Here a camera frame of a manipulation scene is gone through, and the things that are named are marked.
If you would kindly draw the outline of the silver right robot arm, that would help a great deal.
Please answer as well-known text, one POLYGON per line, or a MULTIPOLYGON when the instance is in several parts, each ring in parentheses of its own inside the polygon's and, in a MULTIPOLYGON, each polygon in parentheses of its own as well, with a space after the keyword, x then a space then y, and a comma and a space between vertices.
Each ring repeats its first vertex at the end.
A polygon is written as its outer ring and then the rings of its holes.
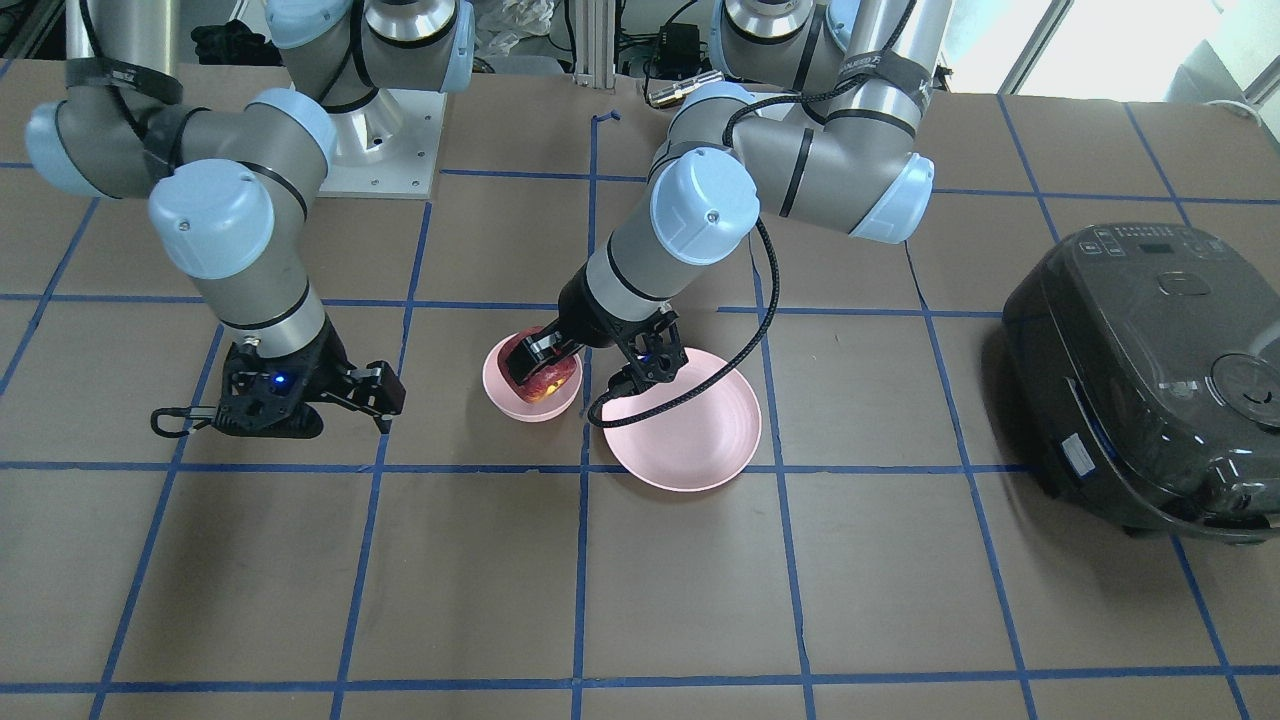
POLYGON ((142 199, 173 264, 230 336, 212 406, 160 407, 192 429, 311 439, 317 404, 388 434, 406 391, 385 361, 349 361, 300 258, 340 163, 340 126, 394 90, 458 92, 474 68, 467 1, 270 1, 291 73, 241 111, 186 104, 172 1, 69 1, 67 97, 26 127, 35 169, 64 192, 142 199))

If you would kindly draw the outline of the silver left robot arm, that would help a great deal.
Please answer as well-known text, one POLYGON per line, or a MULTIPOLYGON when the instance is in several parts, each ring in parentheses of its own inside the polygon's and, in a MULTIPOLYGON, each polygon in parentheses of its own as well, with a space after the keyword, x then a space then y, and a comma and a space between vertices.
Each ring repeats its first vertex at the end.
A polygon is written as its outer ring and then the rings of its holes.
POLYGON ((724 79, 669 122, 643 200, 562 290, 557 318, 498 366, 556 383, 582 348, 616 346, 631 393, 686 363, 672 299, 762 214, 901 243, 931 199, 915 151, 950 1, 718 1, 709 51, 724 79))

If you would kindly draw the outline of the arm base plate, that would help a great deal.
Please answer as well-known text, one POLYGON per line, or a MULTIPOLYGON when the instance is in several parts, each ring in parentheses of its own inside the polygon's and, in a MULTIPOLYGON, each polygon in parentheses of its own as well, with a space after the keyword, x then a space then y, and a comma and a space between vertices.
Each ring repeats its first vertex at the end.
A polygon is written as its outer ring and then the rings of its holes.
POLYGON ((317 195, 430 199, 449 99, 439 92, 383 88, 358 109, 330 114, 335 150, 317 195))

